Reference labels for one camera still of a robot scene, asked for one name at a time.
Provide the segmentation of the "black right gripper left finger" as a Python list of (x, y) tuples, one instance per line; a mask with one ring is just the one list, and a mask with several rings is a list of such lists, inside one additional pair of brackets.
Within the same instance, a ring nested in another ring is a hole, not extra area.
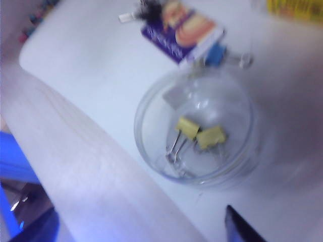
[(50, 208), (15, 236), (15, 241), (56, 241), (59, 227), (59, 215)]

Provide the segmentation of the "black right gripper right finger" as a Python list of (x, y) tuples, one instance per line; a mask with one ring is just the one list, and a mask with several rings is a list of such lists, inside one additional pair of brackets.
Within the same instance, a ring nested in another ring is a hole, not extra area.
[(231, 206), (226, 206), (227, 241), (265, 241), (265, 239)]

